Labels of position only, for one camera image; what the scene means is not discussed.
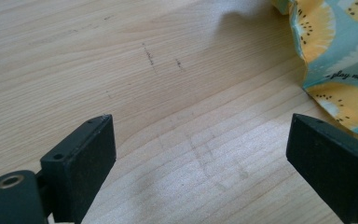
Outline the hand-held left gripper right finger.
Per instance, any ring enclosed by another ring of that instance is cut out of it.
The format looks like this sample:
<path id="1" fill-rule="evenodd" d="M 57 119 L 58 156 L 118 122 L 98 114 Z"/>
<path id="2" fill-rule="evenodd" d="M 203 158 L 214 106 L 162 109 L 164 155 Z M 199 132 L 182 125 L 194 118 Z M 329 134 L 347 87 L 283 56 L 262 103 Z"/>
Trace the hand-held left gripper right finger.
<path id="1" fill-rule="evenodd" d="M 294 114 L 286 158 L 342 222 L 358 223 L 358 139 Z"/>

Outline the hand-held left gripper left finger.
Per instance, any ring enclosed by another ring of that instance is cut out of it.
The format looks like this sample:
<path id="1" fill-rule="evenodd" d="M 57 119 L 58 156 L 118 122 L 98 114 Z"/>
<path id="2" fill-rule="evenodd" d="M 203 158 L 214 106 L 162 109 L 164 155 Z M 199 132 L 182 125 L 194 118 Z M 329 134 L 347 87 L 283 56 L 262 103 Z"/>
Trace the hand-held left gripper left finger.
<path id="1" fill-rule="evenodd" d="M 89 119 L 41 159 L 57 222 L 80 224 L 116 161 L 113 117 Z"/>

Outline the teal fruit-print cloth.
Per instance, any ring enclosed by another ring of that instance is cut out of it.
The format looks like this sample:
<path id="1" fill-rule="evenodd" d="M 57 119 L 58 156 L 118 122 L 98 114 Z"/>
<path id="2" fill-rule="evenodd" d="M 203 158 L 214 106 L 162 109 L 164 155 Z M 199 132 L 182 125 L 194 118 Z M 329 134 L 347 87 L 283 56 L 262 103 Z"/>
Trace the teal fruit-print cloth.
<path id="1" fill-rule="evenodd" d="M 306 65 L 302 89 L 358 135 L 358 0 L 271 0 Z"/>

